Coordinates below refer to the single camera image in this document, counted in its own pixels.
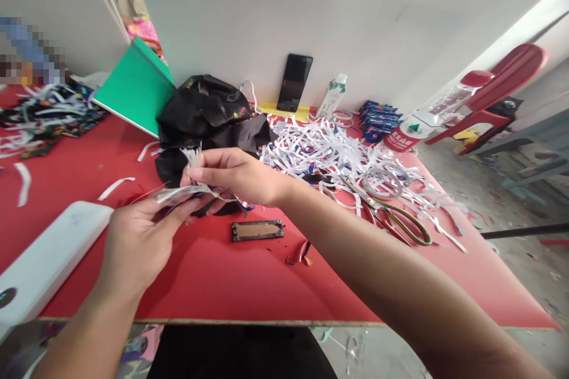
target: paper strip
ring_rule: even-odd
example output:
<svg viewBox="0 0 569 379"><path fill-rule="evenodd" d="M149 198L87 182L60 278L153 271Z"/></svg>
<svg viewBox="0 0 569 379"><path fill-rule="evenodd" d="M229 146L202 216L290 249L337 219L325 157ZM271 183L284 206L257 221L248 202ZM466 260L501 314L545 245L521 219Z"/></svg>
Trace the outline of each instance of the paper strip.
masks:
<svg viewBox="0 0 569 379"><path fill-rule="evenodd" d="M14 163L14 167L20 173L20 176L22 176L22 189L20 190L20 196L18 197L18 207L22 207L28 202L31 175L30 171L23 163Z"/></svg>
<svg viewBox="0 0 569 379"><path fill-rule="evenodd" d="M111 194L111 192L113 192L120 184L122 184L124 181L134 181L136 180L136 178L123 178L123 179L119 179L118 181L116 181L113 185L111 185L110 187L108 187L107 189L105 189L105 191L103 191L103 193L99 196L99 198L97 199L98 201L103 201L105 200L105 198L107 198L109 196L109 194Z"/></svg>
<svg viewBox="0 0 569 379"><path fill-rule="evenodd" d="M147 143L145 145L145 147L142 149L142 151L140 152L140 155L138 156L138 161L142 161L142 159L144 158L144 156L146 155L146 151L148 151L148 149L152 146L152 145L156 145L157 143L160 143L160 141L154 141L154 142L150 142Z"/></svg>

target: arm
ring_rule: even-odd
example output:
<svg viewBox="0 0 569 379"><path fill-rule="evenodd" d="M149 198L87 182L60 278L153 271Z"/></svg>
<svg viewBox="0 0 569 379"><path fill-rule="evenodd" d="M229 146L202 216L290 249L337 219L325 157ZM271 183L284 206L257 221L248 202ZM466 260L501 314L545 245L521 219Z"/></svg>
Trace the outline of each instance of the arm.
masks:
<svg viewBox="0 0 569 379"><path fill-rule="evenodd" d="M166 265L172 237L200 200L178 206L158 223L153 198L111 217L101 274L90 295L57 336L33 379L111 379L144 291Z"/></svg>
<svg viewBox="0 0 569 379"><path fill-rule="evenodd" d="M238 149L202 153L189 178L280 207L362 301L433 376L549 378L449 277L384 231ZM182 178L182 184L189 181ZM209 214L221 208L212 205Z"/></svg>

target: green folder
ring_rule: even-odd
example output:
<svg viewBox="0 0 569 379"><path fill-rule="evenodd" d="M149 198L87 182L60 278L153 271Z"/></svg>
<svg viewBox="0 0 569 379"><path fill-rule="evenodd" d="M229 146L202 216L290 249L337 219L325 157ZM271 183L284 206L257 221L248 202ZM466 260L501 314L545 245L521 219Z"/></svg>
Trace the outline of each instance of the green folder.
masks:
<svg viewBox="0 0 569 379"><path fill-rule="evenodd" d="M136 37L92 100L157 138L156 118L175 90L168 66Z"/></svg>

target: chair leg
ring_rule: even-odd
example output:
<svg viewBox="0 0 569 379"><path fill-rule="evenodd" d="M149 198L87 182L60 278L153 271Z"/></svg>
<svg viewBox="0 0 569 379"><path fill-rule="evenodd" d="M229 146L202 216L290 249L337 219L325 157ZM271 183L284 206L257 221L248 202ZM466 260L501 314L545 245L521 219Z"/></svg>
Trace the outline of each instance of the chair leg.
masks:
<svg viewBox="0 0 569 379"><path fill-rule="evenodd" d="M444 138L453 136L454 134L457 134L463 130L466 130L475 124L478 124L478 114L477 113L473 113L473 114L463 118L459 123L455 124L450 129L447 129L443 133L439 133L438 135L435 135L431 139L426 140L425 144L432 145L432 144L434 144L440 140L443 140Z"/></svg>

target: scissors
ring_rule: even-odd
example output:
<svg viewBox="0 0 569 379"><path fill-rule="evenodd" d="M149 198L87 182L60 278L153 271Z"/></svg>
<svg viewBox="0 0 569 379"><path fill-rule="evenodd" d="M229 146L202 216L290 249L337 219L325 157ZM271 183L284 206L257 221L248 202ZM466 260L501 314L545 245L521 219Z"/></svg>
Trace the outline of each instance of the scissors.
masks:
<svg viewBox="0 0 569 379"><path fill-rule="evenodd" d="M375 198L372 198L369 196L369 194L362 188L360 187L356 181L354 180L353 177L351 176L343 176L344 182L348 185L348 187L350 187L350 189L354 192L356 192L360 198L362 199L362 201L367 205L368 209L369 209L369 214L371 216L372 219L372 223L375 226L378 226L378 224L382 225L384 228L386 228L387 231L390 232L391 235L395 236L396 238L398 238L399 240L401 240L403 243L405 243L407 246L411 247L411 243L409 243L393 226L393 224L390 222L390 220L392 220L393 222L395 222L397 225L399 225L399 227L405 232L405 234L407 234L413 241L415 241L415 243L417 243L420 246L430 246L431 244L433 244L433 240L431 239L431 236L429 235L429 232L427 231L427 229L423 226L423 224L421 224L411 213L396 207L396 206L392 206L390 204L384 203L383 201L377 200ZM378 211L383 211L386 214L386 218L385 219L381 219L378 216ZM422 237L420 238L418 236L416 236L402 221L401 219L399 219L397 216L395 216L393 214L393 211L396 211L397 213L402 214L403 216L405 216L407 219L409 219L411 222L413 222L415 224L415 226L417 228L419 228L419 230L421 231Z"/></svg>

